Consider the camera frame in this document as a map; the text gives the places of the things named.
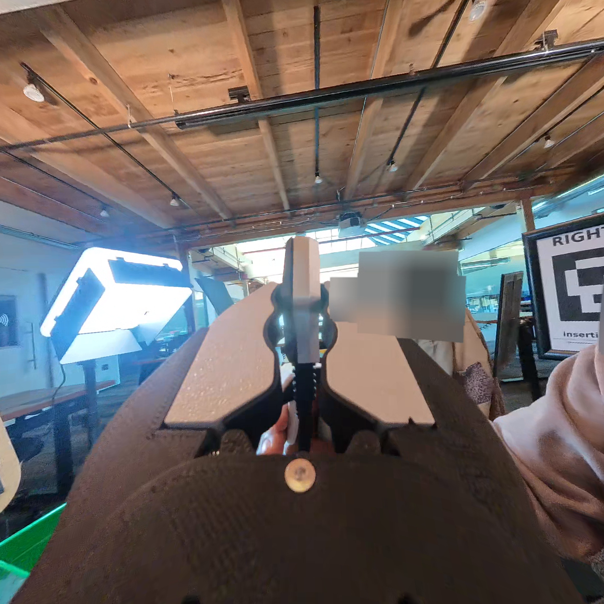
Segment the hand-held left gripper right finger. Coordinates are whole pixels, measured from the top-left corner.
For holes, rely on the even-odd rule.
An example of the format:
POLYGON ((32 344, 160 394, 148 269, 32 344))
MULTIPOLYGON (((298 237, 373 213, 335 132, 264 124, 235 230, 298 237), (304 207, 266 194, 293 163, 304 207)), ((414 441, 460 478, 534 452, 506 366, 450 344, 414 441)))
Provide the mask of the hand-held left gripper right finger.
POLYGON ((360 332, 347 321, 345 308, 355 283, 325 283, 327 319, 334 335, 323 356, 324 383, 338 402, 378 427, 415 423, 431 427, 435 420, 395 336, 360 332))

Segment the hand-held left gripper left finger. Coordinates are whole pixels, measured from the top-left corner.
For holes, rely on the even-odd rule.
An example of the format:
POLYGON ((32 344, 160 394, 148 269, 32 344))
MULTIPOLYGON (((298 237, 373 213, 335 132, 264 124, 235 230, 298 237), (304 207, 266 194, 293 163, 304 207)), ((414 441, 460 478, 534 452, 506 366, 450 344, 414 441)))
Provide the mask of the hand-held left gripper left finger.
POLYGON ((283 390, 268 337, 276 288, 261 286, 215 319, 164 418, 167 428, 266 431, 277 422, 283 390))

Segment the grey HDMI adapter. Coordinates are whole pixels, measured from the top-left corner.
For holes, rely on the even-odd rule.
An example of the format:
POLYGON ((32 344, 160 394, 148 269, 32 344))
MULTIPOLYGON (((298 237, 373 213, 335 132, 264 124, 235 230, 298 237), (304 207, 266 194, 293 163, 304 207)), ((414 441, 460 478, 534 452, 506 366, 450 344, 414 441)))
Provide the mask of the grey HDMI adapter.
POLYGON ((320 251, 313 238, 296 236, 285 248, 280 289, 286 354, 295 364, 320 361, 320 251))

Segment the green storage bin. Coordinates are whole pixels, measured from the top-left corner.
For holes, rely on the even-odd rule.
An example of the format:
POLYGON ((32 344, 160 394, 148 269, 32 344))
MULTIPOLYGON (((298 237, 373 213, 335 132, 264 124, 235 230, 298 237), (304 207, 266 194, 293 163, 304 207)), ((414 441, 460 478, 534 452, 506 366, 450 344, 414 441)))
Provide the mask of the green storage bin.
POLYGON ((30 576, 65 507, 63 503, 1 542, 1 603, 10 603, 30 576))

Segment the person's left hand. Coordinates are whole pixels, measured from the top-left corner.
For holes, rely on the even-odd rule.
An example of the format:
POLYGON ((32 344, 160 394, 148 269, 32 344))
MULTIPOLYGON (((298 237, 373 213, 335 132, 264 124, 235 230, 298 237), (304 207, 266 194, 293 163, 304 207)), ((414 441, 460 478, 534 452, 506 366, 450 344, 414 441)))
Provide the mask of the person's left hand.
POLYGON ((282 406, 277 422, 264 432, 256 451, 258 456, 288 456, 298 451, 297 405, 294 401, 282 406))

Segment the upright wooden board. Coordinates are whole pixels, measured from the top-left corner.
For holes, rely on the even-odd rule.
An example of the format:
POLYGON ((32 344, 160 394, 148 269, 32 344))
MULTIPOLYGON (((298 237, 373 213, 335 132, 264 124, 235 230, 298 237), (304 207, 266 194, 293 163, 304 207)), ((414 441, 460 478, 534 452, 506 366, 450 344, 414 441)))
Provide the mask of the upright wooden board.
POLYGON ((501 276, 493 358, 493 374, 495 378, 501 376, 502 371, 515 357, 523 279, 523 271, 507 273, 501 276))

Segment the person's torso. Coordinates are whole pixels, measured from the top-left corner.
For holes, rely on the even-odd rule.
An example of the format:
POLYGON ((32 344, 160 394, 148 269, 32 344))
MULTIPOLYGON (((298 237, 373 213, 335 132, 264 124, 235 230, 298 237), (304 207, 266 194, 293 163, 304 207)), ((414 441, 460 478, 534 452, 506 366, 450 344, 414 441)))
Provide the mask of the person's torso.
POLYGON ((489 420, 505 415, 504 399, 493 374, 486 341, 469 309, 461 343, 416 339, 415 342, 465 390, 489 420))

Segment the bright white light panel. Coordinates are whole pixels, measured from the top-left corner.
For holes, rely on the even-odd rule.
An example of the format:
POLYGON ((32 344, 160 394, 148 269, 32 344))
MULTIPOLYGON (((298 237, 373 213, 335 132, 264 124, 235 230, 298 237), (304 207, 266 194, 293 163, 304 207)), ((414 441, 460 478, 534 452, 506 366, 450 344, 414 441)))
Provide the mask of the bright white light panel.
POLYGON ((61 365, 142 351, 192 294, 177 259, 92 247, 43 319, 61 365))

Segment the black light stand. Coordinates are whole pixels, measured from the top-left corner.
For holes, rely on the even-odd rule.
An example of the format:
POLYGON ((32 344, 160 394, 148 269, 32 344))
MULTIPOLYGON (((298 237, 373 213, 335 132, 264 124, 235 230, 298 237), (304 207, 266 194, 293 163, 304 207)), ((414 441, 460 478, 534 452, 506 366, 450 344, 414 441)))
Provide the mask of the black light stand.
POLYGON ((95 379, 95 360, 83 361, 79 364, 83 370, 85 383, 77 387, 75 393, 64 395, 57 402, 59 390, 64 386, 66 374, 62 369, 62 381, 55 388, 50 399, 53 413, 54 459, 56 467, 57 494, 66 497, 74 482, 74 465, 72 457, 71 428, 69 416, 70 405, 80 400, 80 408, 87 412, 87 444, 91 449, 100 434, 97 401, 97 383, 95 379))

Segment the wooden background desk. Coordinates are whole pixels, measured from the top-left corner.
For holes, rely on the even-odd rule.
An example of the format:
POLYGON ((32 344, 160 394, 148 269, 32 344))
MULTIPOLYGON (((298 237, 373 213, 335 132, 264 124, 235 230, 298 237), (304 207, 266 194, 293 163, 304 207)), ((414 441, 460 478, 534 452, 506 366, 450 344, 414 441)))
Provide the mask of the wooden background desk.
POLYGON ((84 384, 35 389, 1 397, 1 419, 20 461, 28 461, 42 447, 29 443, 26 433, 51 425, 56 468, 56 491, 66 496, 74 480, 70 416, 87 409, 84 384))

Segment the black ceiling pipe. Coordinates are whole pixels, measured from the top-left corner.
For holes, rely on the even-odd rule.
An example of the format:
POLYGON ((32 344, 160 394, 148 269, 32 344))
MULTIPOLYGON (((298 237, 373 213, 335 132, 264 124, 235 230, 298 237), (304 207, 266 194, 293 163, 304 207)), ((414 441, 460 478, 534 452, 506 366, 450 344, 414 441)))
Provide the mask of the black ceiling pipe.
POLYGON ((603 39, 575 42, 550 49, 481 59, 462 64, 430 68, 415 73, 362 80, 334 87, 279 95, 264 100, 200 109, 172 120, 178 127, 193 124, 213 125, 252 118, 274 117, 306 110, 321 109, 355 100, 369 100, 392 95, 410 95, 422 90, 441 89, 460 83, 501 77, 522 71, 564 64, 574 64, 603 54, 603 39))

